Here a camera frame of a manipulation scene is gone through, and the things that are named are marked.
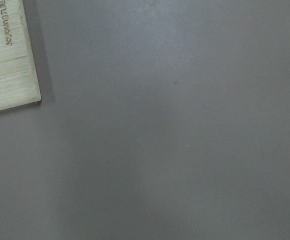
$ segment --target gray surface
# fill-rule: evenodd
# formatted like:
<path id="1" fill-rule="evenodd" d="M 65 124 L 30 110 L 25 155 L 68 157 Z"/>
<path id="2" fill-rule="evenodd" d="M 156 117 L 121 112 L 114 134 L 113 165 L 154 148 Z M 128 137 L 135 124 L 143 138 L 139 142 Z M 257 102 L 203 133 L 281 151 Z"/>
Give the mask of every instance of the gray surface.
<path id="1" fill-rule="evenodd" d="M 44 100 L 0 112 L 0 240 L 290 240 L 290 1 L 25 8 Z"/>

